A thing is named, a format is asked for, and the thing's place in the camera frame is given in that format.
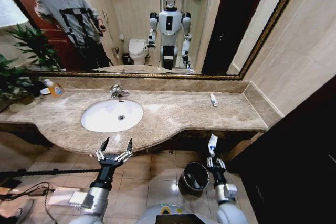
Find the green leaves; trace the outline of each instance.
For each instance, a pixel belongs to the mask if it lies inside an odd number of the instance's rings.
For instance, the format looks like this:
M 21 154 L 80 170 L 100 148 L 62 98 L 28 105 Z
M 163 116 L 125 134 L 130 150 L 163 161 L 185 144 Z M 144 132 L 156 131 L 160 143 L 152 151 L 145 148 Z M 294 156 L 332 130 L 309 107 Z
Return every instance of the green leaves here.
M 31 82 L 22 79 L 22 74 L 26 72 L 26 69 L 9 66 L 16 60 L 7 60 L 0 54 L 0 98 L 17 100 L 30 95 L 25 87 L 31 85 Z
M 28 59 L 37 58 L 31 62 L 32 65 L 46 67 L 51 71 L 61 68 L 61 62 L 56 55 L 57 51 L 48 43 L 48 38 L 41 30 L 28 26 L 23 29 L 20 25 L 17 25 L 17 30 L 9 31 L 9 33 L 22 41 L 14 45 L 18 50 L 23 54 L 34 54 L 29 56 Z

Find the sneaker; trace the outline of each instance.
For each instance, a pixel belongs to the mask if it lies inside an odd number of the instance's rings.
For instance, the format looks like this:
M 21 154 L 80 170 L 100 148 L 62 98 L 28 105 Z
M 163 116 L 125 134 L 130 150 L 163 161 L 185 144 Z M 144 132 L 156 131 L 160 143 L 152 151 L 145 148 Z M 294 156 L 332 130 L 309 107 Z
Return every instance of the sneaker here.
M 25 203 L 23 203 L 18 209 L 15 210 L 15 213 L 13 214 L 13 217 L 17 218 L 15 224 L 20 224 L 24 220 L 24 218 L 29 214 L 30 210 L 32 209 L 33 204 L 34 200 L 29 199 Z

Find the faucet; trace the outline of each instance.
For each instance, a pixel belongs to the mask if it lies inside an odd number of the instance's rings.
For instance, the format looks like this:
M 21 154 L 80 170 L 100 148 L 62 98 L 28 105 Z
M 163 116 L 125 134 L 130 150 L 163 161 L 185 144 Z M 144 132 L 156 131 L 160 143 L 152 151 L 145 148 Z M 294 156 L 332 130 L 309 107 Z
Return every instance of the faucet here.
M 110 88 L 110 93 L 112 94 L 111 98 L 127 97 L 130 95 L 129 92 L 122 91 L 121 86 L 118 84 L 115 84 Z

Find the man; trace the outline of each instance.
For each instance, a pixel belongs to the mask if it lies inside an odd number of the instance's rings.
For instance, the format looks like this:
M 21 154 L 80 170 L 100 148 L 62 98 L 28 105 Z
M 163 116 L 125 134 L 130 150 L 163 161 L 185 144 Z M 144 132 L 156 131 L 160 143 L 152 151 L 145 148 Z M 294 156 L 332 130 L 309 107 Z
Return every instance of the man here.
M 100 36 L 106 31 L 103 20 L 87 0 L 36 0 L 35 12 L 49 22 L 57 22 L 79 51 L 85 70 L 108 67 Z

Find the hand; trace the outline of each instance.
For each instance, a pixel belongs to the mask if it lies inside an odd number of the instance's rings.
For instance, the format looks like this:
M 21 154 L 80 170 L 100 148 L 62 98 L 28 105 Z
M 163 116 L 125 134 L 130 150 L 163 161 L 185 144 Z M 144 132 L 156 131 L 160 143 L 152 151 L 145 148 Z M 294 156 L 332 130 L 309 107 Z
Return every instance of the hand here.
M 98 20 L 98 26 L 99 26 L 99 30 L 100 30 L 102 33 L 106 32 L 106 27 L 105 27 L 105 25 L 104 25 L 104 22 L 103 22 L 101 19 Z

